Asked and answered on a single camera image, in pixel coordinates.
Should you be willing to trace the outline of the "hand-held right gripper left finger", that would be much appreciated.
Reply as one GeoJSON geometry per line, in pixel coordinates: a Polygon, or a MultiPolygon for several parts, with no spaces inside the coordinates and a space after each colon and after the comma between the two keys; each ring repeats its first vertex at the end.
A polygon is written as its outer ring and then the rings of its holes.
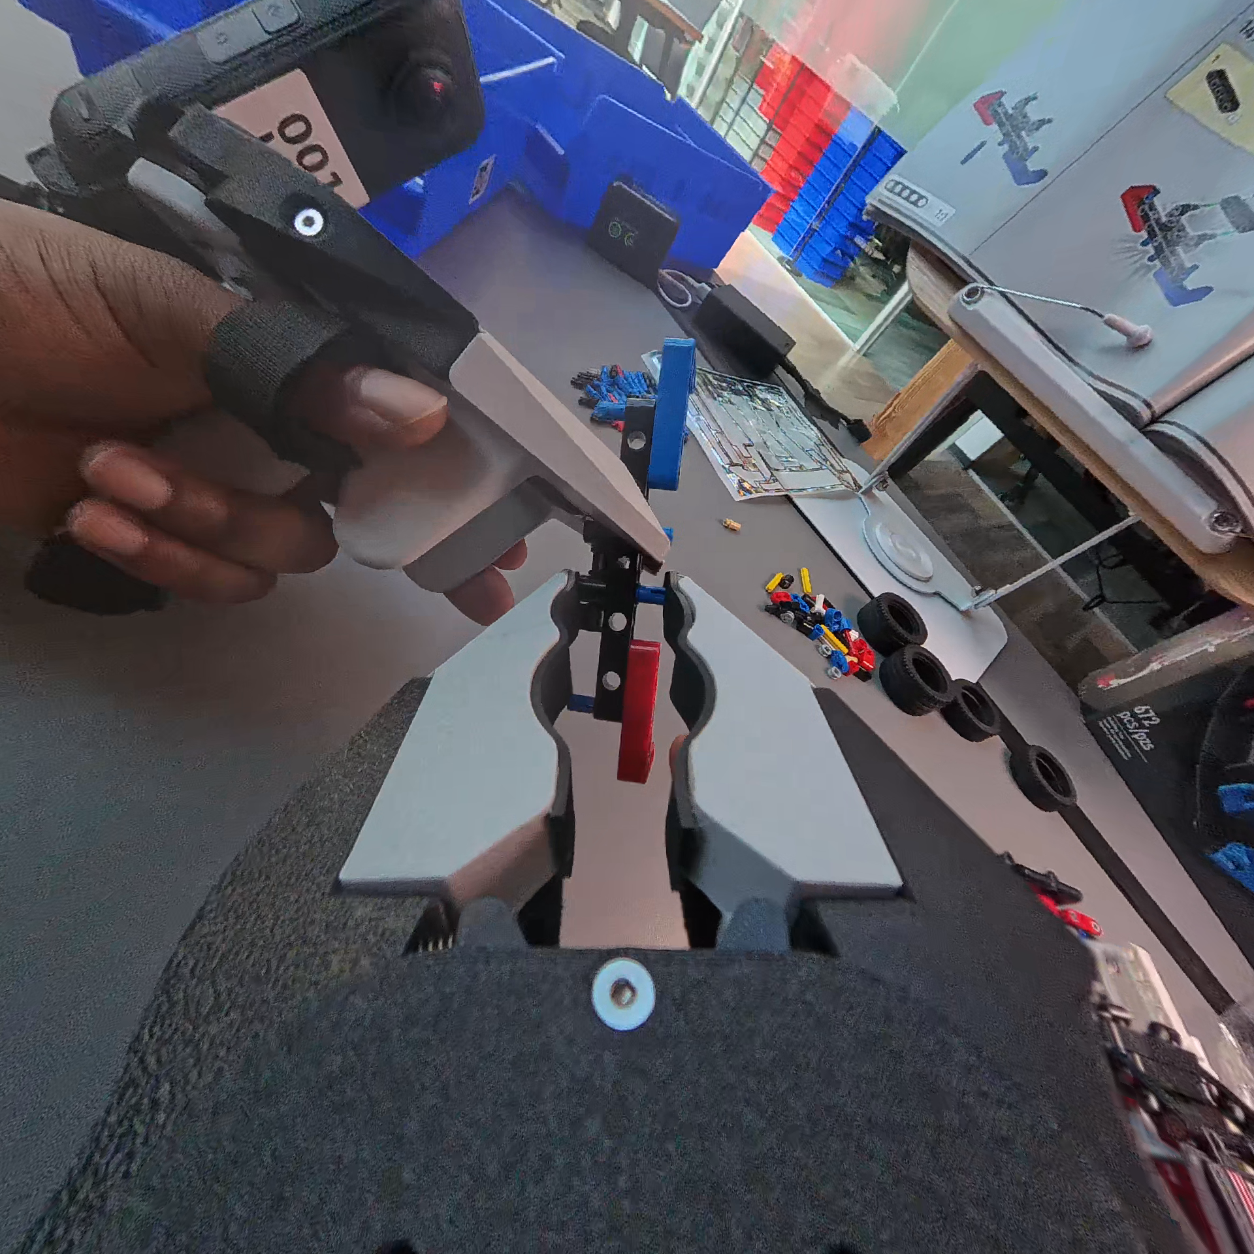
{"type": "Polygon", "coordinates": [[[557,946],[574,853],[570,747],[576,574],[563,570],[427,677],[337,886],[419,896],[449,920],[479,898],[557,946]]]}

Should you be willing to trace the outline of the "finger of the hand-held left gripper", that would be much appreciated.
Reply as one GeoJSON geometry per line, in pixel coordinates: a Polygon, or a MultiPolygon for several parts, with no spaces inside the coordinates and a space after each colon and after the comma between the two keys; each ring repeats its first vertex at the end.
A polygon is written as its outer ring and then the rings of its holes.
{"type": "Polygon", "coordinates": [[[670,540],[628,467],[489,332],[479,331],[449,368],[449,383],[539,465],[574,511],[612,529],[658,570],[670,540]]]}

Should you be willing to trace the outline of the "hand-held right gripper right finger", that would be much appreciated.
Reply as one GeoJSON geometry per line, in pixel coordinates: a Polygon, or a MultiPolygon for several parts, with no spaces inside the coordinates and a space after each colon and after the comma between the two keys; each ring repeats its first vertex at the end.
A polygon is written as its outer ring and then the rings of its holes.
{"type": "Polygon", "coordinates": [[[904,880],[812,682],[688,574],[664,579],[669,882],[694,949],[788,949],[831,901],[904,880]]]}

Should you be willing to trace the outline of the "black red blue beam assembly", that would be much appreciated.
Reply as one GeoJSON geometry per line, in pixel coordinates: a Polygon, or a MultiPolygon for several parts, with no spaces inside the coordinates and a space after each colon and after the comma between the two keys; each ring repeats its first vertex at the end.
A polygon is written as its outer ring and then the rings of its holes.
{"type": "MultiPolygon", "coordinates": [[[[695,340],[666,338],[649,398],[625,405],[619,458],[645,496],[679,486],[685,449],[686,401],[694,380],[695,340]]],[[[636,635],[640,605],[634,599],[646,562],[609,528],[586,520],[589,570],[577,579],[583,631],[600,635],[597,684],[591,695],[568,698],[571,710],[619,725],[616,774],[645,783],[654,764],[654,710],[660,683],[661,644],[636,635]]]]}

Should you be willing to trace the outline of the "partly built toy race car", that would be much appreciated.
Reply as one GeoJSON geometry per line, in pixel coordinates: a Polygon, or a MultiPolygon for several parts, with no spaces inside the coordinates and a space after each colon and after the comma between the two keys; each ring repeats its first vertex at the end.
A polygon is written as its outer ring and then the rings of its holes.
{"type": "Polygon", "coordinates": [[[1054,871],[1000,859],[1087,949],[1091,1010],[1133,1135],[1204,1250],[1252,1250],[1251,1104],[1213,1071],[1149,953],[1103,937],[1054,871]]]}

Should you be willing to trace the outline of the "person's left hand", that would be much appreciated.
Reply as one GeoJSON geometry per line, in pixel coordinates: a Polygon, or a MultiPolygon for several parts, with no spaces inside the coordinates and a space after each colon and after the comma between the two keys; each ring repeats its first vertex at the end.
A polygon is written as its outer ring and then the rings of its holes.
{"type": "Polygon", "coordinates": [[[3,201],[3,528],[182,601],[255,601],[327,567],[336,477],[285,468],[210,398],[210,335],[239,302],[179,259],[3,201]]]}

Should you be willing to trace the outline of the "pile of blue red pins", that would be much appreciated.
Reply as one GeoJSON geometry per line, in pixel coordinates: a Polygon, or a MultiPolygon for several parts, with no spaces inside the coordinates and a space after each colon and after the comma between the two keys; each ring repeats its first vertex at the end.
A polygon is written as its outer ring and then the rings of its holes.
{"type": "Polygon", "coordinates": [[[615,364],[580,370],[568,383],[579,392],[576,402],[586,410],[589,422],[616,431],[622,431],[627,402],[654,393],[642,370],[624,370],[615,364]]]}

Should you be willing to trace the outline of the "pile of mixed small pieces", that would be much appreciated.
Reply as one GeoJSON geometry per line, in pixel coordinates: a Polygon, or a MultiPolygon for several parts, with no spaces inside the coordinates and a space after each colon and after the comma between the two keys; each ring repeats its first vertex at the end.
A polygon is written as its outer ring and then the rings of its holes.
{"type": "Polygon", "coordinates": [[[873,679],[876,652],[852,620],[815,590],[807,568],[801,567],[797,574],[775,573],[763,592],[763,610],[810,641],[828,679],[873,679]]]}

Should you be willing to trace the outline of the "black toy tyre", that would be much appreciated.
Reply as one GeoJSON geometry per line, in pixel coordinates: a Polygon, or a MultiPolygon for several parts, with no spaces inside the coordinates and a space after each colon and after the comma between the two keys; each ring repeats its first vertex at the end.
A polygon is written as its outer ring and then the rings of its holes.
{"type": "Polygon", "coordinates": [[[940,708],[948,726],[972,743],[998,738],[1001,713],[979,682],[952,679],[948,702],[940,708]]]}
{"type": "Polygon", "coordinates": [[[1013,746],[1007,768],[1015,786],[1033,805],[1060,811],[1076,804],[1076,789],[1063,762],[1037,744],[1013,746]]]}
{"type": "Polygon", "coordinates": [[[901,647],[921,647],[928,640],[928,626],[919,610],[892,590],[872,595],[857,610],[855,625],[870,649],[881,656],[901,647]]]}
{"type": "Polygon", "coordinates": [[[886,698],[909,716],[940,711],[955,695],[948,668],[919,644],[882,653],[876,671],[886,698]]]}

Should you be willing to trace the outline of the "shiny sticker sheet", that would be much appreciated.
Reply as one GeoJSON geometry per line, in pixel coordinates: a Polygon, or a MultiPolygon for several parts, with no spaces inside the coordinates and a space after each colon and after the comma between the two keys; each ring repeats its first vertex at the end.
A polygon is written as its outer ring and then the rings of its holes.
{"type": "Polygon", "coordinates": [[[685,434],[737,501],[857,493],[863,486],[857,467],[777,383],[695,365],[685,434]]]}

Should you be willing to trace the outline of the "blue plastic bin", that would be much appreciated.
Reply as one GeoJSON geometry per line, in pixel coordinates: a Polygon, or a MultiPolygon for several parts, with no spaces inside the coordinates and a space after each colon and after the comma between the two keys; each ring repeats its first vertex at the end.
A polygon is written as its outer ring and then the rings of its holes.
{"type": "Polygon", "coordinates": [[[203,17],[195,1],[21,1],[70,40],[83,75],[161,43],[203,17]]]}
{"type": "Polygon", "coordinates": [[[416,258],[515,183],[566,225],[592,225],[606,187],[631,183],[679,220],[667,259],[719,265],[770,193],[689,102],[533,2],[463,4],[485,122],[461,153],[361,213],[416,258]]]}

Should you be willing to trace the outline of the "black power adapter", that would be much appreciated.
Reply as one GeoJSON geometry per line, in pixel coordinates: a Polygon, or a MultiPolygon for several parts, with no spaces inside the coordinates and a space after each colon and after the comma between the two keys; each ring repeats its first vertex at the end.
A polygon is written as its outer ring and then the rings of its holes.
{"type": "Polygon", "coordinates": [[[694,313],[694,326],[746,371],[766,374],[780,367],[794,337],[733,284],[712,286],[694,313]]]}

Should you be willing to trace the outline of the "black case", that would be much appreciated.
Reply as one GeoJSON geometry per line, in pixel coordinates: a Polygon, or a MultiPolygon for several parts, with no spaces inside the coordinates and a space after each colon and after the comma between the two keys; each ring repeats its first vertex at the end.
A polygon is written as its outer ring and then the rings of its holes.
{"type": "Polygon", "coordinates": [[[585,241],[595,255],[639,284],[655,287],[679,228],[674,210],[634,181],[615,178],[603,192],[585,241]]]}

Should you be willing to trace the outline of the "black toy car box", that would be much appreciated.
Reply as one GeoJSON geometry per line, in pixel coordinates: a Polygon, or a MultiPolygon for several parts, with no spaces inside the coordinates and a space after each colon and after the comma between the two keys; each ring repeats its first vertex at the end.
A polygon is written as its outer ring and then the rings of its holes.
{"type": "Polygon", "coordinates": [[[1101,665],[1076,693],[1094,740],[1251,961],[1251,608],[1101,665]]]}

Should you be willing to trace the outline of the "shelf of red bins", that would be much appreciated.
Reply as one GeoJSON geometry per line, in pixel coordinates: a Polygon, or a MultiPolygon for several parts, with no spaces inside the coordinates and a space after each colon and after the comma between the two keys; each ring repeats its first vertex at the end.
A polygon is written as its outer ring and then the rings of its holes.
{"type": "Polygon", "coordinates": [[[873,187],[904,147],[803,60],[773,46],[754,80],[770,147],[770,195],[752,225],[801,277],[833,286],[866,252],[873,187]]]}

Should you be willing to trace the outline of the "silver book stand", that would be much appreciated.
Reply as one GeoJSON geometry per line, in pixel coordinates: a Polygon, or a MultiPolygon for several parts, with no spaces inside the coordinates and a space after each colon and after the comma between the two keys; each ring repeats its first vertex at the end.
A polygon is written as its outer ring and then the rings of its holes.
{"type": "Polygon", "coordinates": [[[960,679],[981,679],[1009,640],[992,608],[997,601],[1136,523],[1185,556],[1210,589],[1251,608],[1251,540],[1236,511],[1119,416],[1012,304],[1013,296],[1031,299],[1028,292],[986,283],[964,284],[949,298],[951,337],[976,361],[967,372],[994,375],[1009,393],[1024,392],[1022,407],[1051,417],[1060,438],[1122,501],[1118,522],[1006,584],[976,586],[888,492],[889,471],[904,468],[906,453],[921,449],[913,434],[873,470],[852,467],[849,487],[791,493],[791,504],[870,593],[897,592],[919,611],[931,652],[960,679]]]}

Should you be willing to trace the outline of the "open instruction booklet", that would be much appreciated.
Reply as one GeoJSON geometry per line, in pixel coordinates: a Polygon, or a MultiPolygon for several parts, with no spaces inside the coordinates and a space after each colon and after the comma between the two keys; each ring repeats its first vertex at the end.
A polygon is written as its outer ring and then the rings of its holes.
{"type": "Polygon", "coordinates": [[[1073,2],[870,192],[1251,532],[1251,2],[1073,2]]]}

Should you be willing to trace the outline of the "wooden post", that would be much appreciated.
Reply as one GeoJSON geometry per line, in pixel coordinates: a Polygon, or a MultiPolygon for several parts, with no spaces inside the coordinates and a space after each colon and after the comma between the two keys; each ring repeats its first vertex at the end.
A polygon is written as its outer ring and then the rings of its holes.
{"type": "Polygon", "coordinates": [[[978,375],[978,361],[958,340],[951,338],[885,405],[867,419],[869,438],[861,449],[878,465],[903,449],[933,419],[958,401],[978,375]]]}

